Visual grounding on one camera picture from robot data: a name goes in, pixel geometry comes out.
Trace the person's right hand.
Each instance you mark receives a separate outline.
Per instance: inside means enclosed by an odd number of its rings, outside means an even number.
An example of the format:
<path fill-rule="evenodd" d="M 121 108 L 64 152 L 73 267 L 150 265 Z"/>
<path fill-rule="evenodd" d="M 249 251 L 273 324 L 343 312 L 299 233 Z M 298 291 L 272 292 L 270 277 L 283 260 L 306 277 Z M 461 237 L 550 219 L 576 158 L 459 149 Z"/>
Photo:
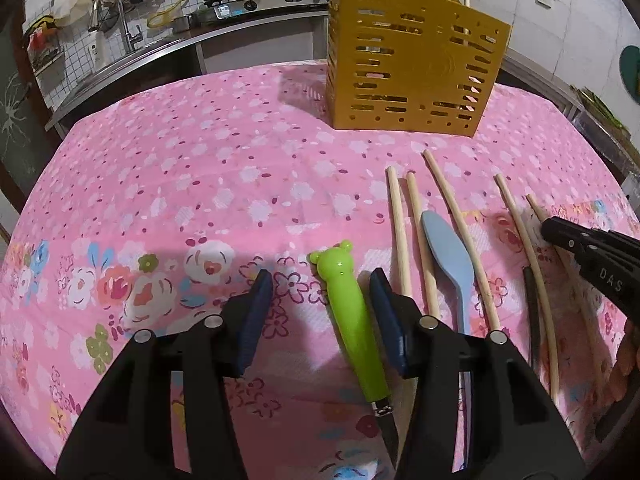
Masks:
<path fill-rule="evenodd" d="M 598 321 L 596 361 L 596 395 L 598 410 L 603 413 L 620 402 L 631 389 L 631 374 L 639 370 L 639 327 L 631 320 L 615 325 L 605 313 Z"/>

